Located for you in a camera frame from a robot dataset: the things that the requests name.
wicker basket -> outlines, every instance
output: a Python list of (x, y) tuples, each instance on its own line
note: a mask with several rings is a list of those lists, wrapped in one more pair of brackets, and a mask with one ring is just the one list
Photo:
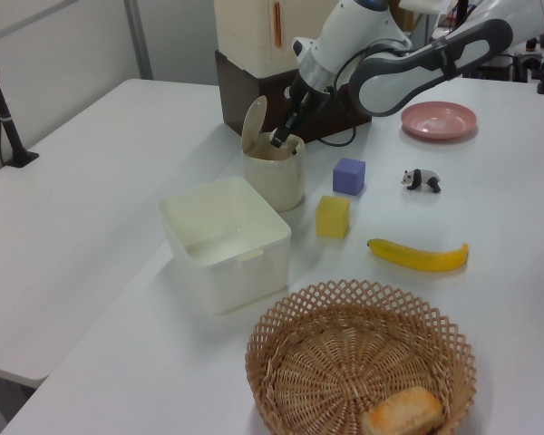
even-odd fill
[(246, 352), (248, 382), (272, 433), (363, 433), (362, 415), (421, 385), (454, 433), (475, 393), (474, 357), (456, 324), (421, 298), (368, 281), (330, 281), (267, 311)]

white cup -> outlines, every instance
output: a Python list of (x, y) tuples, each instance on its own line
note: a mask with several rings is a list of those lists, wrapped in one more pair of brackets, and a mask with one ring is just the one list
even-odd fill
[[(269, 135), (260, 133), (257, 143), (269, 144)], [(295, 152), (284, 159), (287, 148), (293, 147)], [(304, 157), (304, 141), (292, 134), (280, 149), (270, 144), (244, 150), (244, 178), (275, 211), (288, 211), (300, 203), (305, 193)]]

yellow sponge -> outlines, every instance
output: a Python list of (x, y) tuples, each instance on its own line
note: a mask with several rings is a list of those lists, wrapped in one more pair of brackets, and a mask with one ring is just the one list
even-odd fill
[(324, 237), (344, 238), (350, 204), (347, 198), (323, 196), (316, 207), (316, 233)]

toy panda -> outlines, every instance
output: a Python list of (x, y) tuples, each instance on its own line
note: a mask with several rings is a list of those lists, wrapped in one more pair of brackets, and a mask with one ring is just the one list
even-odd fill
[(421, 184), (426, 184), (433, 189), (433, 193), (439, 193), (442, 191), (439, 187), (441, 180), (432, 170), (415, 169), (409, 172), (405, 171), (401, 184), (410, 184), (411, 186), (407, 187), (408, 190), (414, 190), (421, 186)]

bread roll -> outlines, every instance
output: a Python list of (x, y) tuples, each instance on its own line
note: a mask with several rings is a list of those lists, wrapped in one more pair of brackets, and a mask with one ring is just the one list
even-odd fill
[(423, 387), (392, 395), (365, 413), (364, 435), (426, 435), (443, 423), (442, 405)]

